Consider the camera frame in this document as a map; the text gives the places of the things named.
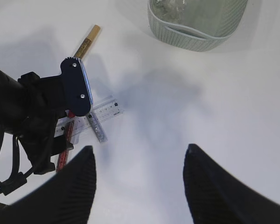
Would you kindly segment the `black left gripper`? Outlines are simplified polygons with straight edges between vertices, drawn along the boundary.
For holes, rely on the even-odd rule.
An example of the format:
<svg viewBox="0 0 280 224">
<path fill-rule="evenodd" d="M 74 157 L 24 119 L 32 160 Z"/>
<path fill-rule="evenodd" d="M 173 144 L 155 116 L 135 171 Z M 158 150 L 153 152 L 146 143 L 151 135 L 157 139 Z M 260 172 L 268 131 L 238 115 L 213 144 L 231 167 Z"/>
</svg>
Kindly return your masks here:
<svg viewBox="0 0 280 224">
<path fill-rule="evenodd" d="M 65 138 L 54 137 L 57 122 L 66 117 L 64 90 L 59 76 L 41 78 L 34 72 L 22 75 L 18 82 L 28 93 L 29 112 L 22 123 L 20 143 L 32 165 L 33 174 L 55 170 L 50 161 L 64 149 Z"/>
</svg>

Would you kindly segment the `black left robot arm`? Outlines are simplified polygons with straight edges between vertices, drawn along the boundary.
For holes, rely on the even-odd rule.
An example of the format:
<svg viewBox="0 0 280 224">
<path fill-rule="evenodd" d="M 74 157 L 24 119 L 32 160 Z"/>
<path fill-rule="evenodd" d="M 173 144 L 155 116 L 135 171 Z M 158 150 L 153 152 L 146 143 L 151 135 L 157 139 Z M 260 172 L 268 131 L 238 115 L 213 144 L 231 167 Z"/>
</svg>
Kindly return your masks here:
<svg viewBox="0 0 280 224">
<path fill-rule="evenodd" d="M 5 133 L 18 137 L 34 174 L 56 169 L 50 159 L 63 145 L 54 141 L 56 123 L 69 109 L 61 76 L 29 72 L 14 80 L 0 70 L 0 147 Z"/>
</svg>

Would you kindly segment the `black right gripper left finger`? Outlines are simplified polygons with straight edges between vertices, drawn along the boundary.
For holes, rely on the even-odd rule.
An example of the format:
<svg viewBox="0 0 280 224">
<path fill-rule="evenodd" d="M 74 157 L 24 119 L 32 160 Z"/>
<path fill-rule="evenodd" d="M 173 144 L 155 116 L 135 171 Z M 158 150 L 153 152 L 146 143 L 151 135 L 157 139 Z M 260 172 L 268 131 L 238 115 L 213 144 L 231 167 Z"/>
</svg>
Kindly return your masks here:
<svg viewBox="0 0 280 224">
<path fill-rule="evenodd" d="M 5 224 L 85 224 L 97 184 L 91 146 L 85 146 L 57 175 L 3 211 Z"/>
</svg>

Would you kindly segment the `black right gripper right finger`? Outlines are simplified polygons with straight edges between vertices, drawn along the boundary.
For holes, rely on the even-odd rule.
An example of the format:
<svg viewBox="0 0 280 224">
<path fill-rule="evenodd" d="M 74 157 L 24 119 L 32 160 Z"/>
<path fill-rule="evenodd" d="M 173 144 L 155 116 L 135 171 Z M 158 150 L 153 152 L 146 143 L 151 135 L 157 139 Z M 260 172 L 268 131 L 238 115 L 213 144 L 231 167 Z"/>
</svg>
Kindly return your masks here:
<svg viewBox="0 0 280 224">
<path fill-rule="evenodd" d="M 280 205 L 236 179 L 189 144 L 183 181 L 195 224 L 280 224 Z"/>
</svg>

